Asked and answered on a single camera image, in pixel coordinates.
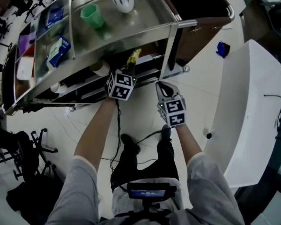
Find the person's left forearm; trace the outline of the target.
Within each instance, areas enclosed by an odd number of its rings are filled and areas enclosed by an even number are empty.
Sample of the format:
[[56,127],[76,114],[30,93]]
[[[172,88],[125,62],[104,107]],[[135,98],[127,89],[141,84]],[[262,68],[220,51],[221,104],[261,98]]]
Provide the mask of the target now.
[[106,137],[111,124],[116,101],[106,98],[83,132],[74,152],[86,159],[97,171],[104,151]]

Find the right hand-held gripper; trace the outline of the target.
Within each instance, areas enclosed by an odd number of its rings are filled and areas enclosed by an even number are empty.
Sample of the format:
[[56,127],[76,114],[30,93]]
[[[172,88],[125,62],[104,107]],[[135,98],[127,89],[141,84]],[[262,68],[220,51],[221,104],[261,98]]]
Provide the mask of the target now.
[[156,82],[155,88],[158,111],[166,124],[171,128],[185,124],[186,104],[178,87],[169,82]]

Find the white mug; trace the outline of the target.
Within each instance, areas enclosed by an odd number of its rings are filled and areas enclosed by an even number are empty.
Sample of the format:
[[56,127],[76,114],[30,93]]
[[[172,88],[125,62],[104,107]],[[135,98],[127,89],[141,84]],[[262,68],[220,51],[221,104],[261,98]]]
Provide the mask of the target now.
[[67,91],[68,86],[65,83],[58,82],[50,87],[51,92],[56,94],[63,94]]

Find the person's grey shirt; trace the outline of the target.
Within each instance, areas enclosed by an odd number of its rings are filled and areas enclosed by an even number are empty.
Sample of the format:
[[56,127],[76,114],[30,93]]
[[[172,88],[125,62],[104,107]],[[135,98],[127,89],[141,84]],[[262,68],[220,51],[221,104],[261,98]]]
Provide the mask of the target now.
[[215,162],[200,152],[186,168],[191,209],[183,207],[177,179],[144,179],[145,183],[168,182],[176,186],[174,197],[152,209],[153,218],[141,218],[142,202],[131,199],[124,184],[113,193],[114,217],[100,221],[96,169],[85,158],[75,156],[45,225],[244,225],[235,197]]

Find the person's black shoe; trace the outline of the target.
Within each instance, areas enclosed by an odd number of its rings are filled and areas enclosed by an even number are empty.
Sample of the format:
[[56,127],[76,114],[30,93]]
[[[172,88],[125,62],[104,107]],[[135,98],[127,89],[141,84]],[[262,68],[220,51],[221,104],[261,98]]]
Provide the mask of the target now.
[[171,137],[171,128],[165,124],[161,130],[161,139],[162,140],[169,140]]
[[128,151],[130,153],[136,154],[138,155],[140,152],[140,147],[139,145],[137,145],[133,139],[131,138],[131,136],[129,136],[128,134],[122,134],[120,136],[121,142],[124,145],[124,151]]

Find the purple packet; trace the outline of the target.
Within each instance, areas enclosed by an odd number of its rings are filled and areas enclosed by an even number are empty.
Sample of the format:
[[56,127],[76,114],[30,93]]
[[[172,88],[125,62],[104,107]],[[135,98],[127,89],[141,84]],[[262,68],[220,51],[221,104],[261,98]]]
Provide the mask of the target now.
[[20,35],[18,40],[18,56],[22,56],[25,51],[30,48],[36,39],[36,31],[27,35]]

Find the yellow snack packet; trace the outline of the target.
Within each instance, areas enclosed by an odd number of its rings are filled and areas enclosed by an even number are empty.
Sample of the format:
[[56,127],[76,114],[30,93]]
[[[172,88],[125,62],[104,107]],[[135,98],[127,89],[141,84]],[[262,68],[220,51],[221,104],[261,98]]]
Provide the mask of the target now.
[[126,62],[126,70],[128,70],[131,65],[135,65],[136,64],[136,61],[139,58],[139,55],[140,55],[141,51],[142,51],[142,49],[138,48],[138,49],[135,49],[131,53],[131,55],[129,56],[129,58],[128,58],[127,62]]

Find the stainless steel cart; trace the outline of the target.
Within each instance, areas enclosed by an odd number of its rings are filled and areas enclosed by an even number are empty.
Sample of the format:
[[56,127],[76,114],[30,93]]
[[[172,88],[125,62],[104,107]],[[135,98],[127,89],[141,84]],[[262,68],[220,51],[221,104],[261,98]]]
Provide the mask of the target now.
[[[80,17],[81,10],[89,4],[97,4],[104,19],[99,29],[93,29]],[[50,10],[60,7],[64,8],[62,20],[47,29]],[[110,71],[126,70],[129,56],[138,48],[142,49],[139,58],[128,69],[137,78],[135,88],[179,75],[188,64],[176,64],[173,70],[168,65],[177,29],[178,22],[164,0],[134,0],[129,13],[119,12],[112,0],[55,0],[20,31],[19,36],[36,31],[36,39],[20,57],[17,47],[15,102],[7,111],[2,105],[2,110],[12,115],[19,110],[29,113],[62,106],[77,109],[99,102],[105,98],[109,74],[98,76],[89,66],[104,60]],[[50,48],[60,37],[66,38],[71,48],[56,68],[49,69],[46,61]],[[16,78],[23,56],[34,58],[32,78],[28,81]],[[50,87],[58,82],[68,86],[65,93],[51,92]]]

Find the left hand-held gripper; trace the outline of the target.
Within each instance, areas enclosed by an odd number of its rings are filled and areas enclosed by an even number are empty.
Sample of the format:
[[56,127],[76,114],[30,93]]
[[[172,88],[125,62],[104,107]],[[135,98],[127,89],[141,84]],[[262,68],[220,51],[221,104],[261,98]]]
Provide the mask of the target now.
[[127,101],[135,87],[137,78],[134,71],[111,71],[106,82],[106,95],[113,99]]

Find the black chest-mounted device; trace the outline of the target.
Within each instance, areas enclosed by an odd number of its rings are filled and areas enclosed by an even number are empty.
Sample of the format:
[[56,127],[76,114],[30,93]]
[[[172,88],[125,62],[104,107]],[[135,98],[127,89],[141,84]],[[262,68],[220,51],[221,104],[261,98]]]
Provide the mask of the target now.
[[128,216],[132,223],[142,219],[156,221],[160,224],[166,224],[168,219],[166,216],[171,213],[170,210],[159,211],[156,213],[150,212],[151,208],[160,208],[160,203],[175,196],[176,186],[169,183],[132,183],[129,182],[127,187],[120,188],[128,193],[130,199],[142,200],[143,210],[140,212],[130,211],[128,213],[118,214],[119,217]]

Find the person's left black shoe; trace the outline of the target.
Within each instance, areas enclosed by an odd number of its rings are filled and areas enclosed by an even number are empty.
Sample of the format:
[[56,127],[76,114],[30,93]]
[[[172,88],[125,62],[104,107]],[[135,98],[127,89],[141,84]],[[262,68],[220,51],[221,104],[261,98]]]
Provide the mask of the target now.
[[129,136],[128,134],[122,134],[120,136],[121,142],[124,145],[124,151],[128,151],[130,153],[136,154],[138,155],[140,152],[140,147],[139,145],[137,145],[133,139],[131,138],[131,136]]

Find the blue and white box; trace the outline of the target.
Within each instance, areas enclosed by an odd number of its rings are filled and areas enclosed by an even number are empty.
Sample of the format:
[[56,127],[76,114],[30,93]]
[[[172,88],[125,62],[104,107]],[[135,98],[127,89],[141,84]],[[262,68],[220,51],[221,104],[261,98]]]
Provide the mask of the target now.
[[50,48],[46,61],[48,68],[56,68],[70,48],[70,42],[66,38],[60,37]]

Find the green plastic cup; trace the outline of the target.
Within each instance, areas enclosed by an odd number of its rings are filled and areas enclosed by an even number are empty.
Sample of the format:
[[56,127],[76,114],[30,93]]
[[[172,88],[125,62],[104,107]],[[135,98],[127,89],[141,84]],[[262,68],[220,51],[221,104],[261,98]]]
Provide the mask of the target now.
[[81,10],[81,19],[83,19],[93,29],[99,29],[104,25],[104,19],[101,16],[97,4],[89,4]]

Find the black backpack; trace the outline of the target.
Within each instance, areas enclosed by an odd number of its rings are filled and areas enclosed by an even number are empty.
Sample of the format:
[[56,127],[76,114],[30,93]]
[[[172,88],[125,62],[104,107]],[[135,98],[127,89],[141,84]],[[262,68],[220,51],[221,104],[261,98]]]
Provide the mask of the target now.
[[261,5],[265,7],[273,27],[281,31],[281,2],[262,2]]

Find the wooden cabinet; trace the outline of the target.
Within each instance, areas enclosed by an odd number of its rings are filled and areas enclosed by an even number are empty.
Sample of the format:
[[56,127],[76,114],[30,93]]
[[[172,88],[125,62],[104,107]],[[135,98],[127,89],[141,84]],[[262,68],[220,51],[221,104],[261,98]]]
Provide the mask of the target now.
[[281,53],[281,31],[271,24],[262,2],[269,1],[251,0],[239,14],[244,20],[245,40],[255,40],[272,55],[276,55]]

